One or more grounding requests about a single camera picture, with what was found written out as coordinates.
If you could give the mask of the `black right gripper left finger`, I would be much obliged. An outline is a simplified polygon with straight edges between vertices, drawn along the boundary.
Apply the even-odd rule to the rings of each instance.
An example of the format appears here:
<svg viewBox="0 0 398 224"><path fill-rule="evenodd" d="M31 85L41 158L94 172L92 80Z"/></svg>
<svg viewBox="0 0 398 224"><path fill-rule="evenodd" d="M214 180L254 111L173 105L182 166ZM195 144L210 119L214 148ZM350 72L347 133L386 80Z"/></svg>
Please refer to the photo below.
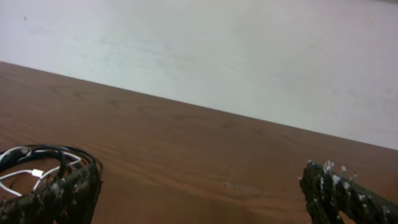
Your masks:
<svg viewBox="0 0 398 224"><path fill-rule="evenodd" d="M91 164L65 180L1 202L1 224L91 223L101 192L101 175Z"/></svg>

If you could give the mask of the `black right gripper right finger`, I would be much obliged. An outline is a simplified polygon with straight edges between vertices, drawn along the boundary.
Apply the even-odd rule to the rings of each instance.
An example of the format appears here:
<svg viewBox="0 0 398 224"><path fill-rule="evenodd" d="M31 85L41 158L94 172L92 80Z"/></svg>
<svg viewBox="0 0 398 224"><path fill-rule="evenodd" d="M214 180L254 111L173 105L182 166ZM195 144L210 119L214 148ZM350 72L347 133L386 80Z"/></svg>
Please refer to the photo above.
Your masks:
<svg viewBox="0 0 398 224"><path fill-rule="evenodd" d="M356 183L357 175L337 174L334 163L308 161L299 180L312 223L343 223L344 213L355 223L397 224L397 204Z"/></svg>

